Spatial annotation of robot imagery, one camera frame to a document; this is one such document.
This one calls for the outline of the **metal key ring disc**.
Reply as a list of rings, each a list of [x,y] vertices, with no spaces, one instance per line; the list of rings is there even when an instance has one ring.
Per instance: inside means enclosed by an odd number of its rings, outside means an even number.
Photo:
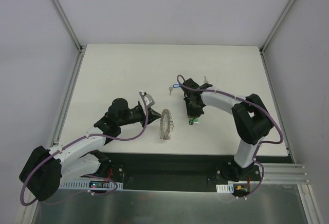
[[[170,140],[173,128],[174,128],[174,123],[172,120],[171,112],[168,109],[164,109],[160,117],[160,126],[159,126],[160,139]]]

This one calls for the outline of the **key with green tag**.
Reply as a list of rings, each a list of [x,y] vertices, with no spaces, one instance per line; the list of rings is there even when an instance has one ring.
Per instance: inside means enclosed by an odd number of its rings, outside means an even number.
[[[190,118],[189,125],[199,124],[198,117]]]

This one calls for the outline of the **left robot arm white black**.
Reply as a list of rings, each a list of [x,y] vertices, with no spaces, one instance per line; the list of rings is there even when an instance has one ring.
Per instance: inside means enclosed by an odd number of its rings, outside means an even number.
[[[161,115],[152,109],[155,101],[146,92],[140,93],[134,108],[129,108],[124,98],[116,98],[104,116],[83,136],[68,143],[51,148],[35,148],[23,167],[19,179],[23,183],[20,201],[24,201],[28,189],[38,201],[50,198],[60,185],[81,176],[110,179],[109,159],[99,149],[113,140],[119,141],[121,127],[140,123],[146,128]]]

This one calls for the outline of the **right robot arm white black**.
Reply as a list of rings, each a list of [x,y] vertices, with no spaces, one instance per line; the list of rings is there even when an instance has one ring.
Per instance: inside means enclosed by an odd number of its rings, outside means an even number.
[[[221,176],[238,182],[245,179],[254,165],[254,157],[259,143],[273,128],[272,121],[265,115],[267,111],[261,98],[250,94],[242,100],[219,93],[209,83],[198,85],[191,78],[183,81],[181,89],[189,123],[204,114],[203,108],[212,106],[233,116],[240,143],[233,160],[221,170]]]

